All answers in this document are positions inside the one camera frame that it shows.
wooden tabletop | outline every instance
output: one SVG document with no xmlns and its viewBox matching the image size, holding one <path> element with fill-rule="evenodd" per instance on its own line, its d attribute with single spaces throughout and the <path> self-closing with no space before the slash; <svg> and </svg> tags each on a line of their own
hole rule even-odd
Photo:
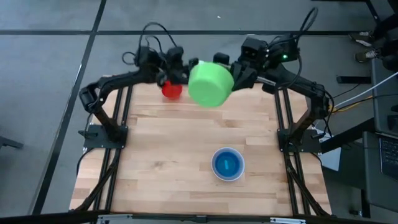
<svg viewBox="0 0 398 224">
<path fill-rule="evenodd" d="M 307 104 L 297 93 L 290 91 L 289 96 L 296 121 Z M 110 116 L 115 99 L 116 91 L 104 105 Z M 194 104 L 186 89 L 181 99 L 170 101 L 155 85 L 136 85 L 127 125 L 112 212 L 292 215 L 286 169 L 277 145 L 274 96 L 264 93 L 260 85 L 239 90 L 223 106 L 212 109 Z M 246 163 L 244 174 L 235 182 L 224 182 L 211 171 L 212 155 L 226 146 L 241 152 Z M 81 162 L 70 208 L 79 206 L 93 190 L 103 154 L 104 149 L 95 149 Z M 301 153 L 301 158 L 309 191 L 331 212 L 318 159 L 307 153 Z M 300 191 L 295 188 L 303 212 Z"/>
</svg>

blue bowl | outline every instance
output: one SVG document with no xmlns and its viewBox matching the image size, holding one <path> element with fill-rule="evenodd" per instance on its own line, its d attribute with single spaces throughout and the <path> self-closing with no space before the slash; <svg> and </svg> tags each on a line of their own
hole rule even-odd
<svg viewBox="0 0 398 224">
<path fill-rule="evenodd" d="M 221 180 L 234 181 L 243 174 L 244 159 L 236 149 L 224 147 L 214 153 L 211 168 Z"/>
</svg>

green cylinder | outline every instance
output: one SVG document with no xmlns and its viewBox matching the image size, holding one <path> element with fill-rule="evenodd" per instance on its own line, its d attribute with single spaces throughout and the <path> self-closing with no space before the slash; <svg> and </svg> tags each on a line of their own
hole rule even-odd
<svg viewBox="0 0 398 224">
<path fill-rule="evenodd" d="M 221 106 L 232 92 L 234 80 L 230 72 L 221 65 L 203 62 L 190 72 L 188 93 L 200 106 Z"/>
</svg>

person's foot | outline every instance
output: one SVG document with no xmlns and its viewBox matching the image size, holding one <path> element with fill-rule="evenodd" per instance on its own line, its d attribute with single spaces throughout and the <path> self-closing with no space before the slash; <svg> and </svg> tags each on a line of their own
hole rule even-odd
<svg viewBox="0 0 398 224">
<path fill-rule="evenodd" d="M 355 54 L 355 61 L 359 63 L 365 63 L 371 59 L 378 58 L 380 55 L 378 50 L 368 50 L 365 52 L 360 52 Z"/>
<path fill-rule="evenodd" d="M 359 32 L 359 33 L 352 33 L 348 35 L 351 40 L 362 44 L 365 47 L 372 47 L 373 44 L 373 37 L 372 32 Z"/>
</svg>

black bracket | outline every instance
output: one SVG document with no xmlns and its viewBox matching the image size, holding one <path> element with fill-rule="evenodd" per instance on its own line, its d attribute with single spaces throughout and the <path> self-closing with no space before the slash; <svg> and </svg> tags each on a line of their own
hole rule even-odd
<svg viewBox="0 0 398 224">
<path fill-rule="evenodd" d="M 108 139 L 108 135 L 102 125 L 92 124 L 87 131 L 79 131 L 79 134 L 85 137 L 84 147 L 86 148 L 123 149 L 126 145 L 129 127 L 119 126 L 119 129 L 121 137 L 117 142 Z"/>
<path fill-rule="evenodd" d="M 304 131 L 302 142 L 300 146 L 294 146 L 289 141 L 290 130 L 289 129 L 278 129 L 278 143 L 280 151 L 287 150 L 288 152 L 321 152 L 321 144 L 319 139 L 312 138 L 317 135 L 317 131 L 313 129 L 307 129 Z"/>
</svg>

